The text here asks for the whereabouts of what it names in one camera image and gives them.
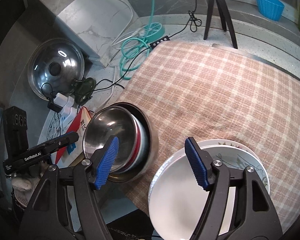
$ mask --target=tripod leg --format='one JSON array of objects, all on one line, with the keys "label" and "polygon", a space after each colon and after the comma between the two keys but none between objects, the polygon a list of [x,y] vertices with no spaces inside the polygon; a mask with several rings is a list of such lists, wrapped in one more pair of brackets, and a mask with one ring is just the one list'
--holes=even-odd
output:
[{"label": "tripod leg", "polygon": [[204,40],[208,38],[208,32],[209,32],[211,18],[212,18],[213,4],[214,4],[214,0],[208,1],[207,22],[206,22],[206,29],[204,30],[204,37],[203,37]]},{"label": "tripod leg", "polygon": [[238,48],[237,39],[235,37],[235,32],[234,32],[231,16],[230,16],[226,1],[225,0],[218,0],[218,2],[220,4],[220,8],[223,12],[223,15],[225,16],[226,23],[228,24],[228,28],[229,28],[229,32],[230,32],[230,36],[231,36],[231,40],[232,40],[232,45],[235,49],[237,49]]},{"label": "tripod leg", "polygon": [[222,29],[226,32],[227,31],[227,25],[226,25],[225,16],[223,15],[223,12],[221,10],[220,4],[219,4],[219,0],[216,0],[216,3],[217,3],[217,6],[218,6],[218,10],[219,10],[219,15],[220,15]]}]

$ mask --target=power strip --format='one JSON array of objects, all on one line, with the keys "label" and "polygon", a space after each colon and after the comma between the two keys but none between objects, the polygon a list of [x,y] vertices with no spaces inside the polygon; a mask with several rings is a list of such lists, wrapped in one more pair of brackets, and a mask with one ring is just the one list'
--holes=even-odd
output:
[{"label": "power strip", "polygon": [[154,49],[154,48],[155,48],[158,44],[160,44],[161,42],[163,42],[163,41],[169,41],[169,40],[170,40],[170,39],[169,39],[168,36],[164,36],[164,37],[158,39],[157,41],[151,42],[151,43],[150,43],[150,47],[151,47],[152,49]]}]

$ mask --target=black cable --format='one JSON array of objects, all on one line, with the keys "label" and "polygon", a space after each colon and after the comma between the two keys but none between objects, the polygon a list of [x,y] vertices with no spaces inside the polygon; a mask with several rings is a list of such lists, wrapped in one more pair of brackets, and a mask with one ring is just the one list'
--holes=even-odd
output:
[{"label": "black cable", "polygon": [[119,82],[120,80],[122,80],[122,79],[124,78],[124,76],[128,73],[128,71],[129,71],[129,69],[130,69],[132,63],[135,61],[135,59],[136,59],[142,52],[144,52],[144,51],[146,51],[147,49],[150,49],[150,48],[151,48],[151,47],[148,47],[148,48],[143,49],[142,51],[140,51],[140,52],[138,53],[138,55],[136,55],[135,58],[131,61],[129,67],[127,68],[127,70],[125,71],[125,73],[122,75],[122,77],[119,78],[116,82],[114,82],[113,84],[111,84],[110,86],[108,86],[108,87],[106,87],[106,88],[95,89],[94,91],[105,90],[105,89],[108,89],[108,88],[110,88],[110,87],[112,87],[112,86],[114,86],[114,85],[118,85],[118,82]]},{"label": "black cable", "polygon": [[[107,79],[107,78],[104,78],[104,79],[102,79],[102,80],[100,80],[97,84],[96,84],[96,86],[97,85],[99,85],[102,81],[104,81],[104,80],[106,80],[106,81],[109,81],[109,82],[111,82],[111,83],[113,83],[113,80],[110,80],[110,79]],[[120,85],[120,84],[116,84],[117,86],[120,86],[120,87],[122,87],[123,89],[124,89],[124,86],[123,85]]]},{"label": "black cable", "polygon": [[177,33],[171,35],[169,38],[173,37],[174,35],[177,35],[178,33],[183,32],[183,31],[187,28],[189,22],[191,22],[191,24],[190,24],[190,30],[191,30],[193,33],[195,33],[195,32],[198,30],[198,27],[200,27],[200,26],[202,25],[202,20],[200,20],[200,19],[198,19],[197,17],[194,16],[195,11],[197,10],[197,5],[198,5],[198,1],[195,0],[194,10],[193,10],[193,11],[188,11],[188,14],[189,14],[190,18],[189,18],[189,20],[188,20],[186,26],[185,26],[181,31],[179,31],[179,32],[177,32]]},{"label": "black cable", "polygon": [[157,237],[163,239],[161,236],[134,236],[134,237],[129,237],[126,238],[125,240],[133,240],[133,239],[142,239],[142,238],[152,238],[152,237]]},{"label": "black cable", "polygon": [[75,95],[75,94],[76,94],[75,92],[61,91],[61,90],[57,90],[57,91],[53,91],[53,92],[51,91],[51,92],[50,92],[50,95],[51,95],[51,96],[53,96],[52,93],[56,93],[56,94],[57,94],[57,93],[70,93],[70,95]]},{"label": "black cable", "polygon": [[59,120],[59,129],[60,129],[60,136],[61,136],[61,125],[60,125],[60,117],[59,117],[59,114],[57,113],[57,116],[58,116],[58,120]]},{"label": "black cable", "polygon": [[77,114],[78,114],[78,112],[79,112],[79,109],[81,110],[81,108],[80,108],[80,103],[81,103],[81,101],[79,101],[79,104],[78,104]]},{"label": "black cable", "polygon": [[49,97],[47,97],[47,96],[43,93],[43,86],[44,86],[45,84],[48,84],[48,85],[51,87],[50,95],[51,95],[51,93],[53,93],[52,85],[51,85],[50,83],[48,83],[48,82],[45,82],[45,83],[42,84],[42,86],[41,86],[41,93],[42,93],[43,96],[45,96],[47,99],[50,99]]}]

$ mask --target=plaid cloth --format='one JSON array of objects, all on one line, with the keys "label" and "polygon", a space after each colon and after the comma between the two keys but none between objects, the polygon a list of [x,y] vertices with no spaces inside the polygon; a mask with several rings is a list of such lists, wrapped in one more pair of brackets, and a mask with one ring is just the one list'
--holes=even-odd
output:
[{"label": "plaid cloth", "polygon": [[249,147],[268,172],[283,231],[300,214],[300,82],[291,76],[225,50],[167,41],[151,52],[119,101],[143,109],[159,133],[155,165],[123,185],[141,210],[148,212],[156,171],[193,136]]}]

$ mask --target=white plate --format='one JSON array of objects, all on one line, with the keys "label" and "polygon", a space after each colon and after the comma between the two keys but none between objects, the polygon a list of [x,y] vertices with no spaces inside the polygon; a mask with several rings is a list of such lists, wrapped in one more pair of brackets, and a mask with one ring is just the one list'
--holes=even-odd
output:
[{"label": "white plate", "polygon": [[[151,193],[149,215],[164,240],[190,239],[209,192],[197,184],[186,156],[171,163],[158,178]],[[229,231],[235,187],[229,189],[225,216],[219,234]]]},{"label": "white plate", "polygon": [[[233,147],[236,147],[236,148],[239,148],[239,149],[242,149],[243,151],[246,151],[248,152],[250,155],[253,155],[253,157],[257,158],[259,161],[258,163],[260,164],[260,168],[257,168],[257,173],[261,179],[261,181],[263,182],[263,184],[265,185],[266,187],[266,190],[268,192],[268,194],[270,194],[270,183],[269,183],[269,177],[268,177],[268,173],[266,172],[266,169],[264,168],[264,166],[262,165],[260,159],[258,158],[258,156],[252,151],[250,150],[248,147],[246,147],[245,145],[241,144],[241,143],[238,143],[238,142],[235,142],[235,141],[231,141],[231,140],[225,140],[225,139],[211,139],[211,140],[204,140],[204,141],[200,141],[198,142],[198,145],[200,147],[200,149],[204,150],[207,146],[211,146],[211,145],[219,145],[219,143],[221,143],[221,145],[225,145],[224,143],[226,143],[226,145],[229,145],[231,146],[230,144],[233,145]],[[165,160],[165,162],[161,165],[161,167],[158,169],[158,171],[156,172],[156,174],[154,175],[153,179],[152,179],[152,182],[150,184],[150,187],[149,187],[149,192],[148,192],[148,205],[149,205],[149,201],[150,201],[150,195],[151,195],[151,191],[152,191],[152,188],[154,186],[154,184],[156,183],[158,177],[161,175],[161,173],[163,172],[163,170],[169,166],[169,164],[171,164],[172,162],[174,162],[175,160],[177,160],[178,158],[181,158],[182,156],[185,156],[186,153],[185,153],[185,149],[182,148],[180,150],[178,150],[176,153],[174,153],[172,156],[170,156],[168,159]],[[227,165],[228,167],[230,168],[242,168],[244,169],[246,166],[249,166],[249,165],[246,165],[246,166],[236,166],[236,167],[233,167],[233,166],[229,166]]]},{"label": "white plate", "polygon": [[[263,178],[267,178],[262,164],[251,153],[226,145],[202,147],[202,143],[204,144],[198,143],[200,148],[207,150],[214,160],[219,159],[232,168],[254,166],[259,176],[264,172]],[[231,188],[220,234],[229,230],[234,193],[235,188]],[[184,148],[179,150],[160,167],[149,189],[149,214],[155,230],[165,240],[189,239],[201,216],[207,196],[208,193],[196,182]]]}]

